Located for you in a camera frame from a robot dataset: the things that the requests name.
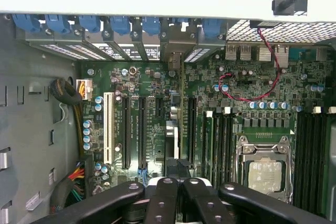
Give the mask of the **black RAM slot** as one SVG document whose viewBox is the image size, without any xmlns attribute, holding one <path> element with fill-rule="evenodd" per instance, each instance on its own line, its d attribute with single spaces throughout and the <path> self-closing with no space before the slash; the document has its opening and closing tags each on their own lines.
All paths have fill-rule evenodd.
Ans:
<svg viewBox="0 0 336 224">
<path fill-rule="evenodd" d="M 294 177 L 294 195 L 293 204 L 296 207 L 301 206 L 301 178 L 303 170 L 303 154 L 304 154 L 304 136 L 305 136 L 305 113 L 298 112 L 297 114 L 297 135 L 296 135 L 296 151 L 295 151 L 295 177 Z"/>
<path fill-rule="evenodd" d="M 320 159 L 320 119 L 321 114 L 314 114 L 311 133 L 311 176 L 310 176 L 310 211 L 314 214 L 318 210 L 318 189 L 319 189 L 319 159 Z"/>
<path fill-rule="evenodd" d="M 217 168 L 218 168 L 218 139 L 219 139 L 219 130 L 218 130 L 218 124 L 219 124 L 219 118 L 220 115 L 218 113 L 214 114 L 213 118 L 213 186 L 214 188 L 217 188 Z"/>
<path fill-rule="evenodd" d="M 226 142 L 227 142 L 227 136 L 226 136 L 226 122 L 227 118 L 224 114 L 221 114 L 220 117 L 220 169 L 218 170 L 220 172 L 219 178 L 218 178 L 218 184 L 221 185 L 225 181 L 225 165 L 226 165 Z"/>
<path fill-rule="evenodd" d="M 226 182 L 232 181 L 232 155 L 233 155 L 233 122 L 232 114 L 226 116 Z"/>
<path fill-rule="evenodd" d="M 309 186 L 309 182 L 310 182 L 310 142 L 311 142 L 311 114 L 306 114 L 305 117 L 305 135 L 304 135 L 304 139 L 305 139 L 305 149 L 304 149 L 304 173 L 303 173 L 303 194 L 302 194 L 302 208 L 304 210 L 309 210 L 309 196 L 308 193 L 310 191 L 310 186 Z"/>
<path fill-rule="evenodd" d="M 327 218 L 327 192 L 329 171 L 329 147 L 330 147 L 330 118 L 328 114 L 322 114 L 321 119 L 321 198 L 320 214 Z"/>
</svg>

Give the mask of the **CPU seated in socket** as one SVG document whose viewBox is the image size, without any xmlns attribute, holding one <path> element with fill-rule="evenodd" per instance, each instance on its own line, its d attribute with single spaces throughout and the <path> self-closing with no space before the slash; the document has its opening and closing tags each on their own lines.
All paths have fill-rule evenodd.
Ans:
<svg viewBox="0 0 336 224">
<path fill-rule="evenodd" d="M 263 157 L 248 166 L 248 187 L 260 193 L 272 193 L 281 190 L 282 162 Z"/>
</svg>

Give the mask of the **metal socket locking lever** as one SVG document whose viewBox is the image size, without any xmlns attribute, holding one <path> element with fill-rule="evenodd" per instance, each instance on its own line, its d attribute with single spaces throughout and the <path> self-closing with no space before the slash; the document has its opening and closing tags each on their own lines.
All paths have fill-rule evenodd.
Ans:
<svg viewBox="0 0 336 224">
<path fill-rule="evenodd" d="M 236 154 L 235 154 L 235 182 L 238 184 L 243 184 L 244 176 L 244 157 L 246 154 L 246 148 L 248 147 L 248 139 L 245 135 L 238 137 L 236 143 Z"/>
<path fill-rule="evenodd" d="M 278 152 L 285 154 L 285 192 L 284 201 L 292 204 L 293 200 L 293 164 L 292 164 L 292 150 L 290 145 L 290 139 L 287 136 L 282 136 L 278 143 Z"/>
</svg>

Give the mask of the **long black expansion slot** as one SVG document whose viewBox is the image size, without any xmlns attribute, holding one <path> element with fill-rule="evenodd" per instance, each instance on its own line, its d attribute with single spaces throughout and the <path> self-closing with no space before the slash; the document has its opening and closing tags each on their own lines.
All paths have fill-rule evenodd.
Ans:
<svg viewBox="0 0 336 224">
<path fill-rule="evenodd" d="M 146 97 L 139 97 L 138 102 L 138 175 L 141 177 L 143 185 L 146 185 Z"/>
<path fill-rule="evenodd" d="M 131 164 L 131 107 L 128 97 L 122 98 L 122 168 Z"/>
<path fill-rule="evenodd" d="M 187 122 L 187 142 L 188 142 L 188 161 L 191 164 L 191 169 L 194 168 L 194 148 L 196 141 L 196 111 L 197 99 L 190 97 L 188 99 L 188 122 Z"/>
</svg>

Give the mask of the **metal CPU socket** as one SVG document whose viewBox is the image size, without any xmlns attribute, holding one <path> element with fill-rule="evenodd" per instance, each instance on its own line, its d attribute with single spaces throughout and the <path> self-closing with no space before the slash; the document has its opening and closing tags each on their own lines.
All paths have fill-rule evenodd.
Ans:
<svg viewBox="0 0 336 224">
<path fill-rule="evenodd" d="M 285 192 L 285 154 L 278 152 L 278 143 L 252 143 L 248 141 L 248 147 L 246 148 L 246 154 L 244 157 L 244 176 L 243 176 L 243 186 L 248 187 L 247 176 L 248 176 L 248 166 L 253 161 L 259 161 L 263 157 L 268 157 L 271 160 L 282 162 L 282 183 L 281 190 L 277 192 L 267 193 L 266 195 L 274 197 L 278 200 L 284 201 Z M 233 173 L 233 181 L 235 182 L 235 166 Z"/>
</svg>

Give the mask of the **white PCI expansion slot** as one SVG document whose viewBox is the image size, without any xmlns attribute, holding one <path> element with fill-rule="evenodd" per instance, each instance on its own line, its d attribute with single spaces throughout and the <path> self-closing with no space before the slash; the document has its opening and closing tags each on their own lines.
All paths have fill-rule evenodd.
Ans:
<svg viewBox="0 0 336 224">
<path fill-rule="evenodd" d="M 113 92 L 104 92 L 103 107 L 103 152 L 105 164 L 112 163 L 112 109 L 113 109 Z"/>
</svg>

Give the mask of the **short black expansion slot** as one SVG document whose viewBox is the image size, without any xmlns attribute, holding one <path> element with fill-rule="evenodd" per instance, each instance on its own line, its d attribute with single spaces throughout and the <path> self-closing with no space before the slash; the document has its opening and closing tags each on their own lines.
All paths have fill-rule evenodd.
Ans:
<svg viewBox="0 0 336 224">
<path fill-rule="evenodd" d="M 155 98 L 155 115 L 157 118 L 164 117 L 165 108 L 164 101 L 162 97 Z"/>
</svg>

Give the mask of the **green motherboard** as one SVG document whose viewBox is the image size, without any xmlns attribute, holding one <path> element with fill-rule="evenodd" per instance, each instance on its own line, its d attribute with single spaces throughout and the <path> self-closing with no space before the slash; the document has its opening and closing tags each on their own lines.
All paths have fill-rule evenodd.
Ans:
<svg viewBox="0 0 336 224">
<path fill-rule="evenodd" d="M 90 192 L 127 181 L 202 177 L 236 182 L 327 214 L 336 53 L 278 48 L 278 62 L 218 54 L 176 69 L 163 62 L 80 65 Z"/>
</svg>

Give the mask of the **white power connector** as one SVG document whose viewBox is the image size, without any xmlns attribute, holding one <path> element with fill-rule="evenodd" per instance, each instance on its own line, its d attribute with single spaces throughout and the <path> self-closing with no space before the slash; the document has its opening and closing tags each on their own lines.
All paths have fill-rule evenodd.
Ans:
<svg viewBox="0 0 336 224">
<path fill-rule="evenodd" d="M 84 101 L 92 100 L 92 92 L 93 92 L 92 80 L 77 79 L 76 90 L 81 95 Z"/>
</svg>

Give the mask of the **black grey PC case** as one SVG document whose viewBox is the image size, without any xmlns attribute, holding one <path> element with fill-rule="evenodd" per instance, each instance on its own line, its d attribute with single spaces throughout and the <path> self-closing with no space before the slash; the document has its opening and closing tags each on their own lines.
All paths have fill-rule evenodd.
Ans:
<svg viewBox="0 0 336 224">
<path fill-rule="evenodd" d="M 13 14 L 38 15 L 40 32 L 20 29 Z M 48 28 L 45 14 L 67 15 L 70 33 Z M 100 31 L 81 27 L 79 15 L 99 16 Z M 128 16 L 130 33 L 113 31 L 110 16 Z M 161 27 L 181 23 L 181 31 L 189 26 L 203 30 L 205 18 L 222 19 L 220 35 L 204 35 L 208 54 L 199 62 L 218 54 L 278 62 L 280 47 L 336 53 L 336 0 L 308 0 L 307 14 L 301 16 L 274 15 L 272 0 L 0 0 L 0 224 L 35 224 L 94 196 L 89 184 L 93 160 L 83 146 L 84 100 L 76 90 L 80 65 L 159 62 L 159 34 L 143 30 L 143 17 L 158 17 Z M 280 24 L 256 29 L 250 28 L 251 20 Z M 330 126 L 328 175 L 325 219 L 336 224 L 336 121 Z M 189 178 L 204 181 L 212 195 L 221 185 L 235 183 L 214 188 L 205 178 L 174 178 L 175 224 L 203 224 L 183 187 Z M 258 216 L 223 203 L 234 224 L 260 224 Z M 146 206 L 131 206 L 124 220 L 112 224 L 145 224 Z"/>
</svg>

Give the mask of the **blue card retention clip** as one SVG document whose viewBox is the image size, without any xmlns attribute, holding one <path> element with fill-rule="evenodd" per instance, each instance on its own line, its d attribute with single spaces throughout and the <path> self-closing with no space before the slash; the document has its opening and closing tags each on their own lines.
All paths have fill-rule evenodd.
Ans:
<svg viewBox="0 0 336 224">
<path fill-rule="evenodd" d="M 203 32 L 206 38 L 216 38 L 222 33 L 222 19 L 205 18 L 202 20 Z"/>
<path fill-rule="evenodd" d="M 110 16 L 110 26 L 119 35 L 126 35 L 131 31 L 128 16 Z"/>
<path fill-rule="evenodd" d="M 150 36 L 160 33 L 160 19 L 158 17 L 143 17 L 142 28 Z"/>
<path fill-rule="evenodd" d="M 24 31 L 38 33 L 41 30 L 39 16 L 36 14 L 13 14 L 12 18 L 15 25 Z"/>
<path fill-rule="evenodd" d="M 90 33 L 98 33 L 101 29 L 101 20 L 96 15 L 79 15 L 79 24 Z"/>
<path fill-rule="evenodd" d="M 71 31 L 67 15 L 45 14 L 45 21 L 54 32 L 68 34 Z"/>
</svg>

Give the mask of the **black case latch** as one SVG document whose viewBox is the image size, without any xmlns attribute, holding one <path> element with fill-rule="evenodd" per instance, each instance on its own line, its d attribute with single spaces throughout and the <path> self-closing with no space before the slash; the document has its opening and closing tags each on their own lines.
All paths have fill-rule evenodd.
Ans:
<svg viewBox="0 0 336 224">
<path fill-rule="evenodd" d="M 272 11 L 277 16 L 306 15 L 308 0 L 272 0 Z"/>
</svg>

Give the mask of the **black intrusion switch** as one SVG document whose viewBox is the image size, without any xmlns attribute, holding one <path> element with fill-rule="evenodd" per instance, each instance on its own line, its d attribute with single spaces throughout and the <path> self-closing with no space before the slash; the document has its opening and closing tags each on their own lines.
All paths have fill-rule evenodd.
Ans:
<svg viewBox="0 0 336 224">
<path fill-rule="evenodd" d="M 269 21 L 261 21 L 261 20 L 251 20 L 249 22 L 250 28 L 256 29 L 271 29 L 278 26 L 279 22 L 269 22 Z"/>
</svg>

